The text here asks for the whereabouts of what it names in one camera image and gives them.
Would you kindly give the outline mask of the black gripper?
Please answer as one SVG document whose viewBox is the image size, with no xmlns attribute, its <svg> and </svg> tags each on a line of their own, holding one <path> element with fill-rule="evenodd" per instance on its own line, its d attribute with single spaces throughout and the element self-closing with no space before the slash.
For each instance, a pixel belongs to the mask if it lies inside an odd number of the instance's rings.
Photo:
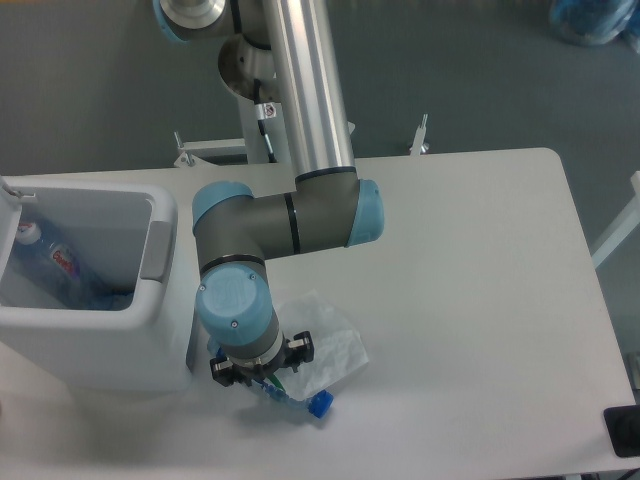
<svg viewBox="0 0 640 480">
<path fill-rule="evenodd" d="M 216 357 L 209 361 L 212 379 L 223 387 L 264 380 L 280 369 L 290 368 L 294 373 L 303 364 L 311 363 L 315 357 L 315 346 L 309 331 L 296 334 L 292 340 L 281 335 L 262 356 L 251 359 Z"/>
</svg>

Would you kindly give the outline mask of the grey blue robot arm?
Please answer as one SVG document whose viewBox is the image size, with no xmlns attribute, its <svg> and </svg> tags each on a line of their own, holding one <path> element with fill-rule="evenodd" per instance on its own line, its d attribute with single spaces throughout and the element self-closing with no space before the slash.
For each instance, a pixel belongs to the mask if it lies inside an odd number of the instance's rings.
<svg viewBox="0 0 640 480">
<path fill-rule="evenodd" d="M 295 187 L 257 197 L 221 181 L 192 202 L 200 285 L 195 310 L 217 345 L 223 385 L 252 384 L 314 358 L 308 332 L 287 337 L 266 273 L 270 259 L 377 240 L 378 186 L 356 170 L 328 11 L 322 1 L 157 1 L 156 20 L 178 42 L 221 36 L 218 71 L 257 127 L 250 153 L 287 159 Z"/>
</svg>

